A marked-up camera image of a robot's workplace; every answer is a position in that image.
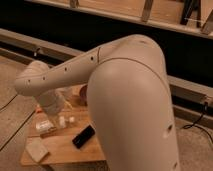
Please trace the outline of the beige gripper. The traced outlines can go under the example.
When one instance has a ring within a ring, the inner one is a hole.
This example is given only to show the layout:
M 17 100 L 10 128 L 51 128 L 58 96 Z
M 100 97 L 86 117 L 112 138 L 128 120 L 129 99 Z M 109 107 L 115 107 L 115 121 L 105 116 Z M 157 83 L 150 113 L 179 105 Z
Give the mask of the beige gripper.
M 42 110 L 48 115 L 57 115 L 64 107 L 64 98 L 57 90 L 47 91 L 37 97 Z

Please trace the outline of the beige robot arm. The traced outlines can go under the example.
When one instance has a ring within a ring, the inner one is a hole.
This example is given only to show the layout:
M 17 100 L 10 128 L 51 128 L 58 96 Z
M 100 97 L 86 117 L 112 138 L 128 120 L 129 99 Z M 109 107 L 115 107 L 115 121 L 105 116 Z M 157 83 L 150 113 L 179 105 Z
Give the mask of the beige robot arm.
M 33 61 L 15 89 L 56 114 L 55 90 L 79 84 L 87 86 L 88 111 L 111 171 L 180 171 L 165 58 L 153 39 L 129 35 L 53 68 Z

